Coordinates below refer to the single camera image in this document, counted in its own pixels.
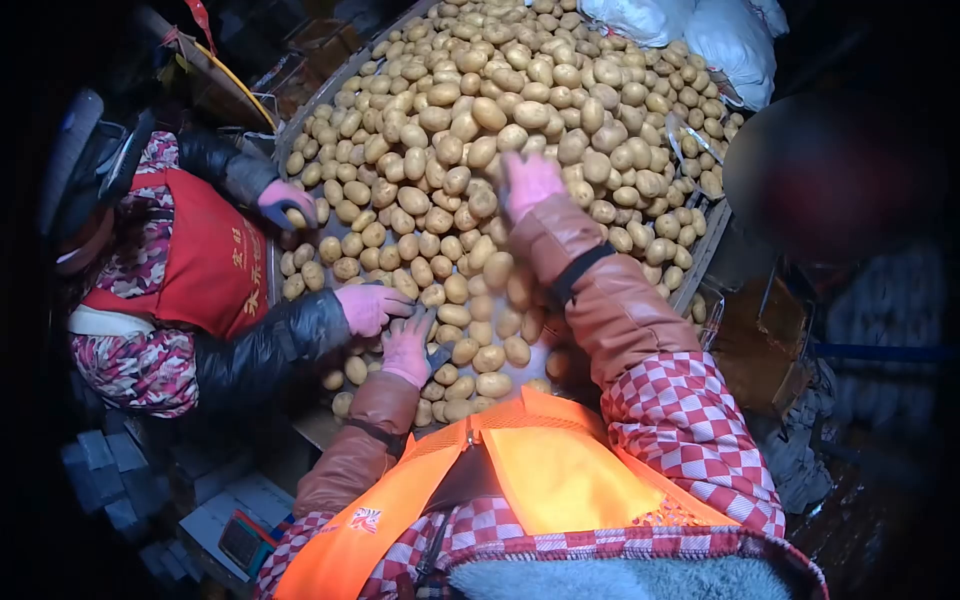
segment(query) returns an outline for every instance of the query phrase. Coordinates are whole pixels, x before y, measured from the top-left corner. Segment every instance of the pink glove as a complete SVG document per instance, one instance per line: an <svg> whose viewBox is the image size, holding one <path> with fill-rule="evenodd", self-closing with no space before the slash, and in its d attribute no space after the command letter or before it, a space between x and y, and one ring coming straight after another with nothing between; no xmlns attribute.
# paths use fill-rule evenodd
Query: pink glove
<svg viewBox="0 0 960 600"><path fill-rule="evenodd" d="M383 285L345 285L333 292L344 308L350 335L371 338L387 324L391 315L409 317L414 314L414 301L393 288Z"/></svg>
<svg viewBox="0 0 960 600"><path fill-rule="evenodd" d="M286 181L275 180L268 185L256 199L256 205L260 209L260 214L284 229L294 229L294 224L290 223L287 215L283 214L287 208L299 210L303 213L306 226L311 229L317 228L317 206L313 202L313 196Z"/></svg>
<svg viewBox="0 0 960 600"><path fill-rule="evenodd" d="M514 224L553 194L567 193L564 181L560 179L560 166L543 155L521 156L507 152L500 157L500 164L509 187L507 214Z"/></svg>
<svg viewBox="0 0 960 600"><path fill-rule="evenodd" d="M433 372L427 362L426 336L436 317L436 306L427 310L423 304L417 304L416 312L409 319L394 319L390 330L383 332L381 370L403 377L418 390L426 385Z"/></svg>

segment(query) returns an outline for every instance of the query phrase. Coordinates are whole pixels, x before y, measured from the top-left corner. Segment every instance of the woman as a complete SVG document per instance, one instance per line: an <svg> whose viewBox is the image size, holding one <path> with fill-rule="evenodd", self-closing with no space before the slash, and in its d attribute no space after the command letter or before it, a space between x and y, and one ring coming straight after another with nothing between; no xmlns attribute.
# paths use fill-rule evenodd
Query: woman
<svg viewBox="0 0 960 600"><path fill-rule="evenodd" d="M267 305L267 239L313 198L275 166L207 132L127 130L80 95L48 169L41 230L72 296L66 328L85 381L114 407L170 419L238 411L351 336L375 336L412 302L381 286Z"/></svg>
<svg viewBox="0 0 960 600"><path fill-rule="evenodd" d="M258 596L826 597L782 538L770 473L693 329L570 201L555 163L503 160L511 246L564 306L602 419L523 388L406 441L429 326L391 324L382 371L300 480Z"/></svg>

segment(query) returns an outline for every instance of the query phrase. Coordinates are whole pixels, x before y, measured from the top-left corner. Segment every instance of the red vest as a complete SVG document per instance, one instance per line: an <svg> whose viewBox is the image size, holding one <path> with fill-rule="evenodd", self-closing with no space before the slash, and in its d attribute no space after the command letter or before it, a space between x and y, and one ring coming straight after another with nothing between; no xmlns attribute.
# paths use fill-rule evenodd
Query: red vest
<svg viewBox="0 0 960 600"><path fill-rule="evenodd" d="M180 169L133 178L131 190L166 185L176 199L163 281L156 293L120 298L93 288L84 304L194 324L230 338L267 309L267 242L206 181Z"/></svg>

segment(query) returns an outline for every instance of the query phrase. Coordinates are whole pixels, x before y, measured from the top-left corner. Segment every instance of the cable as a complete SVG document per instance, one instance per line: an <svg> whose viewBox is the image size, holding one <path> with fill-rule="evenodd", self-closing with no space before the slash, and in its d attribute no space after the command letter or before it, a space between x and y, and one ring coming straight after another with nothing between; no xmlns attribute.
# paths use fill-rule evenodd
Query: cable
<svg viewBox="0 0 960 600"><path fill-rule="evenodd" d="M263 118L267 119L267 123L270 124L270 129L274 133L276 133L276 125L274 125L274 119L270 117L270 113L267 112L267 110L263 107L263 105L260 104L260 101L258 101L253 96L253 94L247 89L247 87L243 85L243 83L240 80L237 79L237 76L234 75L232 71L230 71L225 64L220 62L220 59L210 54L209 50L201 46L200 43L198 43L197 41L194 41L193 45L197 46L197 48L204 53L204 56L206 56L210 62L215 64L217 68L219 68L221 71L226 73L227 77L229 77L231 81L237 84L237 87L243 90L243 93L246 94L248 98L250 98L250 101L253 102L253 105L256 107L256 109L260 111L260 114L263 115Z"/></svg>

